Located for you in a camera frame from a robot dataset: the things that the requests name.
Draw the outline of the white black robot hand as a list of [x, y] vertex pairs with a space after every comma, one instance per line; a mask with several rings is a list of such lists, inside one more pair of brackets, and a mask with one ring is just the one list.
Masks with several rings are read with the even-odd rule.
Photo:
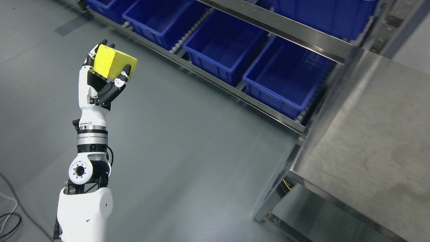
[[111, 103], [123, 92], [131, 78], [132, 66], [124, 66], [120, 74], [111, 82], [94, 72], [93, 67], [98, 49], [106, 45], [103, 39], [87, 54], [79, 71], [78, 102], [82, 111], [76, 130], [86, 130], [90, 126], [95, 129], [106, 130], [106, 115], [111, 109]]

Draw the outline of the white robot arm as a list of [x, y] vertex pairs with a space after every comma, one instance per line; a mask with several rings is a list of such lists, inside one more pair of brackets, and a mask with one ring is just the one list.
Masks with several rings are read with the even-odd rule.
[[113, 210], [108, 188], [112, 166], [107, 158], [106, 121], [82, 118], [73, 121], [77, 155], [60, 191], [53, 239], [62, 242], [104, 242]]

